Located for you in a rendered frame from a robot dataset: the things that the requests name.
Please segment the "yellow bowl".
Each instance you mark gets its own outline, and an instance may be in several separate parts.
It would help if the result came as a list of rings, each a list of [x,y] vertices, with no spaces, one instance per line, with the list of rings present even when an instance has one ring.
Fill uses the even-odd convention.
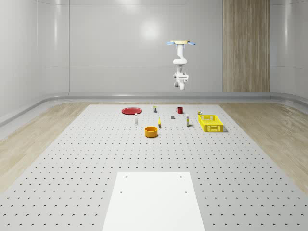
[[[146,127],[145,136],[148,138],[154,138],[158,136],[158,128],[156,127]]]

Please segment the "red plate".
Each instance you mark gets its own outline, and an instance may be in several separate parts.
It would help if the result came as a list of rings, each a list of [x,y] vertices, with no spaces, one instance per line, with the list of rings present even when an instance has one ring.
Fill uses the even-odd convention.
[[[141,112],[142,109],[138,107],[127,107],[122,109],[122,113],[126,115],[135,115],[135,114],[140,114]]]

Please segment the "yellow basket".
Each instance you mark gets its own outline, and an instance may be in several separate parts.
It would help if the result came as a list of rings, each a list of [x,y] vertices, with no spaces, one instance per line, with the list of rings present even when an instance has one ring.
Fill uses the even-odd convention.
[[[198,122],[200,123],[204,132],[223,132],[223,123],[216,115],[198,115]]]

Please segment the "white board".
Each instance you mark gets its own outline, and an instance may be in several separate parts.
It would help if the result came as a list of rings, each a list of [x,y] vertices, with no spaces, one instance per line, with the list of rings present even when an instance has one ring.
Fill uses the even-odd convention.
[[[103,231],[205,231],[189,172],[118,172]]]

